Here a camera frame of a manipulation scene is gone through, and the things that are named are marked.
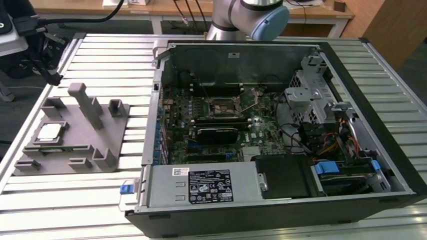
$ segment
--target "power supply label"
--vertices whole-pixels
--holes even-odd
[[[189,172],[189,201],[191,204],[225,203],[234,200],[230,170]]]

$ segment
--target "metal rail surface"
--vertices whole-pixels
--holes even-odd
[[[155,69],[153,46],[158,39],[202,40],[191,35],[88,34],[75,39],[63,58],[64,80],[48,86],[19,131],[0,164],[0,240],[145,240],[119,209],[119,187],[141,176],[149,104]],[[427,109],[398,74],[369,43],[346,38],[286,37],[278,41],[325,41],[331,44],[345,66],[371,102],[397,142],[425,181],[427,180]],[[102,104],[122,99],[131,105],[119,159],[114,173],[11,176],[39,125],[40,105],[47,96],[68,96],[71,83],[84,82],[87,94]],[[338,87],[346,100],[346,93]],[[135,197],[123,196],[129,206]],[[426,239],[427,200],[386,210],[367,219],[338,225],[307,226],[263,231],[183,237],[186,240],[281,240],[311,237],[341,239]]]

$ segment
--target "wooden desk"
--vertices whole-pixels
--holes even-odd
[[[30,0],[35,11],[44,18],[99,18],[111,13],[111,9],[103,9],[103,0]],[[190,0],[190,7],[197,21],[203,21],[202,14],[195,0]],[[199,0],[207,21],[213,18],[213,2]],[[178,1],[183,14],[191,21],[190,11],[185,0]],[[338,38],[342,35],[350,19],[354,18],[353,12],[339,12],[329,7],[314,6],[290,10],[291,24],[323,24],[333,25],[329,37]],[[130,5],[123,8],[114,17],[117,20],[149,20],[153,23],[154,34],[162,34],[162,21],[181,21],[179,11],[173,0],[151,0],[150,4]]]

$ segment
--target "blue tab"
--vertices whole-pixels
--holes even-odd
[[[375,172],[379,172],[379,171],[382,170],[382,166],[381,166],[381,164],[379,164],[379,161],[373,160],[373,161],[371,161],[371,164],[373,164],[373,167],[374,167],[374,169],[375,169]]]
[[[134,185],[122,185],[121,195],[134,194]]]
[[[314,165],[314,169],[318,174],[323,174],[323,168],[322,168],[321,164]]]
[[[318,174],[337,174],[341,172],[335,161],[321,161],[314,168]]]

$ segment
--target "white sticker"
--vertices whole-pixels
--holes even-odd
[[[173,176],[189,176],[189,172],[190,172],[189,167],[173,168]]]

